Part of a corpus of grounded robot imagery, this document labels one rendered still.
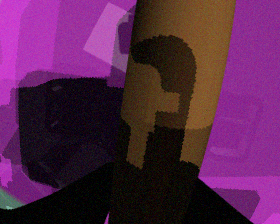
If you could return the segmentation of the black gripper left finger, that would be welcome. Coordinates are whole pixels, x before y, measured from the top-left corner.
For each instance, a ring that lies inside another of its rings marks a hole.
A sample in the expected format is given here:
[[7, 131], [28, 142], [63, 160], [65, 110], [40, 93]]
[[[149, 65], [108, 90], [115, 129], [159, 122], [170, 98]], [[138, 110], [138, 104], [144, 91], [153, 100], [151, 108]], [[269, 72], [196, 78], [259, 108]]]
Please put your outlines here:
[[60, 191], [14, 209], [0, 208], [0, 224], [104, 224], [110, 211], [114, 162]]

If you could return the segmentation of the brown cylinder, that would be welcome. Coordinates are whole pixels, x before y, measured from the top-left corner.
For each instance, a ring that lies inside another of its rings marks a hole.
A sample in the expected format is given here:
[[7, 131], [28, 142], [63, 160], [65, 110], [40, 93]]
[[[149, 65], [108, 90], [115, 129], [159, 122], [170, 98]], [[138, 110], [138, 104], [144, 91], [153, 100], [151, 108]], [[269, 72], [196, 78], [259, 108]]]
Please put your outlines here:
[[214, 122], [236, 0], [137, 0], [109, 224], [182, 224]]

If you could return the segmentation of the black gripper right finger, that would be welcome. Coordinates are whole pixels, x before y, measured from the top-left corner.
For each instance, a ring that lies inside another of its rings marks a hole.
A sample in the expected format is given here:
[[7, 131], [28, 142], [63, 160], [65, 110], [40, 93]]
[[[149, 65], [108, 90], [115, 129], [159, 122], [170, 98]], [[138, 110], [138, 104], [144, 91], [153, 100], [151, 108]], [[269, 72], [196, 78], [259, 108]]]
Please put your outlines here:
[[182, 224], [255, 224], [197, 178]]

